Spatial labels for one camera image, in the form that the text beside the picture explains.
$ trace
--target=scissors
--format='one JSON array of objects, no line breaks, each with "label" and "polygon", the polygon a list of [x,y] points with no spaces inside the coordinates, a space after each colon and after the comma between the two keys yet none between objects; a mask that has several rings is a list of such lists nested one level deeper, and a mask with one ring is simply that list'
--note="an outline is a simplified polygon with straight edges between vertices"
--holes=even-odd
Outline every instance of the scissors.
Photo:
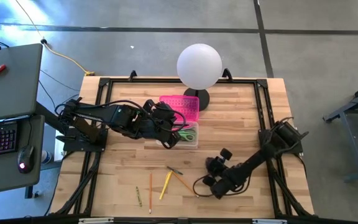
[{"label": "scissors", "polygon": [[182,141],[194,141],[196,139],[196,131],[193,129],[182,129],[180,131],[178,131],[179,135],[180,135],[180,139]]}]

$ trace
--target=pink plastic container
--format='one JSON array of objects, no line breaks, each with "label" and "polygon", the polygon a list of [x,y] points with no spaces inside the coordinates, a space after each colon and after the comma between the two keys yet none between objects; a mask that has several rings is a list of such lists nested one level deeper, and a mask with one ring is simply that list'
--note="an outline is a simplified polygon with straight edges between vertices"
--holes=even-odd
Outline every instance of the pink plastic container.
[{"label": "pink plastic container", "polygon": [[[197,121],[199,116],[198,107],[200,103],[196,96],[171,95],[160,96],[160,101],[167,103],[173,110],[179,111],[185,115],[186,121]],[[183,121],[183,118],[175,113],[177,122]]]}]

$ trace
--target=concrete floor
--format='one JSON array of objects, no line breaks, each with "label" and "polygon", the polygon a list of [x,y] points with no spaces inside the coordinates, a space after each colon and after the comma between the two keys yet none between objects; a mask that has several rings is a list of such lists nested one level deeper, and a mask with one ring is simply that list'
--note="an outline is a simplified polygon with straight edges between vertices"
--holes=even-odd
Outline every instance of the concrete floor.
[{"label": "concrete floor", "polygon": [[[70,55],[97,75],[176,75],[176,61],[188,45],[206,43],[222,56],[235,77],[267,77],[253,0],[20,0],[53,48]],[[343,177],[356,170],[341,124],[321,117],[347,102],[358,90],[358,35],[330,35],[330,30],[358,30],[358,0],[259,0],[266,29],[326,30],[325,35],[267,34],[274,77],[285,79],[295,124],[310,134],[303,140],[314,210],[325,218],[358,221],[358,181]],[[0,41],[8,45],[39,42],[15,1],[0,0]],[[83,27],[78,32],[65,27]],[[242,29],[235,33],[89,32],[90,27],[163,27]],[[79,89],[83,72],[71,62],[43,52],[42,69]],[[60,103],[76,91],[41,73],[41,82]],[[42,89],[38,101],[53,106]],[[52,197],[58,171],[42,171],[35,187],[44,199],[24,200],[24,189],[0,193],[0,218],[42,215]],[[12,209],[20,203],[20,208]]]}]

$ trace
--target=wooden tabletop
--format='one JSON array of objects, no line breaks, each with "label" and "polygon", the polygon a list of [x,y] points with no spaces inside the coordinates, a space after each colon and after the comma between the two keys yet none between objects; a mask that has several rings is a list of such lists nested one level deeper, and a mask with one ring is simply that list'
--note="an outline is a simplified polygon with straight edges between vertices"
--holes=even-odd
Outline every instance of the wooden tabletop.
[{"label": "wooden tabletop", "polygon": [[[80,96],[82,102],[94,104],[100,77],[84,77]],[[275,120],[291,116],[284,81],[269,78],[268,89]],[[158,102],[160,95],[181,95],[186,86],[181,83],[115,83],[111,100],[132,100],[143,105],[148,99]],[[219,155],[222,148],[233,153],[227,166],[244,162],[259,150],[257,131],[260,129],[252,85],[215,84],[208,89],[211,101],[200,112],[199,144],[197,148],[164,149],[153,140],[133,140],[109,131],[102,154],[94,195],[92,216],[109,217],[192,217],[192,218],[268,218],[273,217],[272,199],[266,165],[252,173],[249,189],[243,194],[223,197],[196,198],[172,176],[162,200],[160,193],[168,173],[166,166],[178,169],[190,185],[206,175],[205,159]],[[84,153],[75,152],[63,161],[51,212],[57,211],[69,199],[78,185]],[[284,155],[287,184],[304,208],[313,213],[308,184],[301,162],[293,155]],[[149,174],[153,173],[152,214],[149,214]],[[139,188],[143,206],[136,194]],[[199,194],[210,193],[200,182]],[[278,190],[280,208],[284,210],[282,193]],[[84,208],[87,197],[83,199]]]}]

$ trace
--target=computer mouse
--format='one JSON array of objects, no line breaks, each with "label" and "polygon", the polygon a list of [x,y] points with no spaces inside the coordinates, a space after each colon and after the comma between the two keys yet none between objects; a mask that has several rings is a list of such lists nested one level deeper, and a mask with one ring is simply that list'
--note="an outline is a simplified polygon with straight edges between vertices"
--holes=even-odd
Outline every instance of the computer mouse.
[{"label": "computer mouse", "polygon": [[32,170],[34,166],[34,147],[24,146],[19,149],[17,155],[17,168],[22,174],[26,174]]}]

